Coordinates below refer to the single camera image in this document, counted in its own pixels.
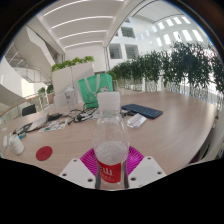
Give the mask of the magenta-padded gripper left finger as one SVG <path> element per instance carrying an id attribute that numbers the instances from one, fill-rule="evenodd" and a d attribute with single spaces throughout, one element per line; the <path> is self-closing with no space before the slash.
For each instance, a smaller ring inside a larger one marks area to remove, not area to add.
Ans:
<path id="1" fill-rule="evenodd" d="M 81 158 L 73 158 L 60 173 L 60 177 L 84 188 L 96 189 L 98 164 L 93 149 Z"/>

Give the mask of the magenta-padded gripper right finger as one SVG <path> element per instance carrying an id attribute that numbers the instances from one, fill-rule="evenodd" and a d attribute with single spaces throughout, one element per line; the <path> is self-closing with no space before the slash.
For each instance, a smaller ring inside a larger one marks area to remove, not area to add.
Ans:
<path id="1" fill-rule="evenodd" d="M 130 146 L 125 167 L 125 188 L 140 188 L 166 176 L 152 156 L 144 157 Z"/>

